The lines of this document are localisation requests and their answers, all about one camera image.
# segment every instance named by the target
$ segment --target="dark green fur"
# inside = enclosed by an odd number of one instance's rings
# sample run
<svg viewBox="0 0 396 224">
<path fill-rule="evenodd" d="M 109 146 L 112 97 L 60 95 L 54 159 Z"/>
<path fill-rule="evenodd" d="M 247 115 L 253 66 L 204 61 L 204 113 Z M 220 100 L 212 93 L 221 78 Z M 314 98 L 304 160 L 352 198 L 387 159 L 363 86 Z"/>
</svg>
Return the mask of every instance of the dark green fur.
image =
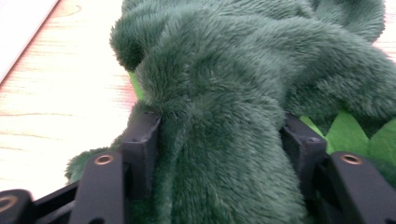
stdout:
<svg viewBox="0 0 396 224">
<path fill-rule="evenodd" d="M 111 46 L 145 94 L 130 122 L 163 117 L 154 195 L 134 219 L 307 223 L 284 113 L 322 129 L 341 109 L 363 128 L 395 118 L 396 67 L 371 46 L 383 15 L 380 0 L 125 0 Z"/>
</svg>

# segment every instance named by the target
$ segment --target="felt leaf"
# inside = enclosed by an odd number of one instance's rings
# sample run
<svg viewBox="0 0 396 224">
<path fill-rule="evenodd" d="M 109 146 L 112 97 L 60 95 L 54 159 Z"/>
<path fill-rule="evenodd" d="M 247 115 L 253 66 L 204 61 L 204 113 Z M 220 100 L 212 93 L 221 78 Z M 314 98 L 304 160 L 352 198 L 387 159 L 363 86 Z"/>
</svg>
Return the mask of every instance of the felt leaf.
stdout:
<svg viewBox="0 0 396 224">
<path fill-rule="evenodd" d="M 396 165 L 396 119 L 386 123 L 369 142 L 369 157 Z"/>
<path fill-rule="evenodd" d="M 332 151 L 348 151 L 367 155 L 369 139 L 359 123 L 346 111 L 340 111 L 332 123 L 326 138 L 332 143 Z"/>
<path fill-rule="evenodd" d="M 140 88 L 139 82 L 134 76 L 134 73 L 128 72 L 128 74 L 129 74 L 129 78 L 131 79 L 132 86 L 134 87 L 134 94 L 136 95 L 138 100 L 143 100 L 144 93 L 143 90 Z"/>
<path fill-rule="evenodd" d="M 326 138 L 326 136 L 323 135 L 318 126 L 309 117 L 301 116 L 300 121 L 305 123 L 310 129 L 312 129 L 315 133 L 317 133 L 318 135 L 320 135 L 320 137 L 324 138 L 327 141 L 326 151 L 328 153 L 334 152 L 334 150 L 332 149 L 332 143 Z"/>
</svg>

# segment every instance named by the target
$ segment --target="dinosaur plush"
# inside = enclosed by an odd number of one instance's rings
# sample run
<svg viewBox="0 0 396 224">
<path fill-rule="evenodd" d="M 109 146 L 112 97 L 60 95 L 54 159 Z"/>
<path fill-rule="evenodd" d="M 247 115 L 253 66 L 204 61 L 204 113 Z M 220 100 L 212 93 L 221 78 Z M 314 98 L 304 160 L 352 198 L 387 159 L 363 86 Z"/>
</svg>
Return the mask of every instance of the dinosaur plush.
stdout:
<svg viewBox="0 0 396 224">
<path fill-rule="evenodd" d="M 135 223 L 308 223 L 285 112 L 396 175 L 396 66 L 372 46 L 381 0 L 125 0 L 111 46 L 137 84 L 129 125 L 162 117 Z M 91 155 L 70 161 L 81 176 Z"/>
</svg>

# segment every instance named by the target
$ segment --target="wooden table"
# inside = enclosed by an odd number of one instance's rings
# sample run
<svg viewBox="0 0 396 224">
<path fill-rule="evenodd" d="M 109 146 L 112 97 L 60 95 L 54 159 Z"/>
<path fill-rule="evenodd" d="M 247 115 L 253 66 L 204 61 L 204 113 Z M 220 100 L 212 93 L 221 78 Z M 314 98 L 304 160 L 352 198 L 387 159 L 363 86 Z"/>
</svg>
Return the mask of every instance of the wooden table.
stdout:
<svg viewBox="0 0 396 224">
<path fill-rule="evenodd" d="M 121 0 L 61 0 L 0 86 L 0 191 L 40 198 L 80 152 L 108 146 L 136 101 L 108 45 Z M 396 62 L 396 1 L 375 45 Z"/>
</svg>

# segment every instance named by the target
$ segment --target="light wood surface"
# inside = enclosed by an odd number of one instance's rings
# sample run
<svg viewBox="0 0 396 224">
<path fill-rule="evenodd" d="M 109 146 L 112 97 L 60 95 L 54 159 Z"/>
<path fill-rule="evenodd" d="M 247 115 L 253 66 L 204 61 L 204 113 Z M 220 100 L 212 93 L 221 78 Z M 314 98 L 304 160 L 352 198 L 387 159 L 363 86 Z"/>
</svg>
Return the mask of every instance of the light wood surface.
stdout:
<svg viewBox="0 0 396 224">
<path fill-rule="evenodd" d="M 61 0 L 0 86 L 0 191 L 61 188 L 80 152 L 108 146 L 135 102 L 108 45 L 121 0 Z M 396 1 L 375 42 L 396 62 Z"/>
</svg>

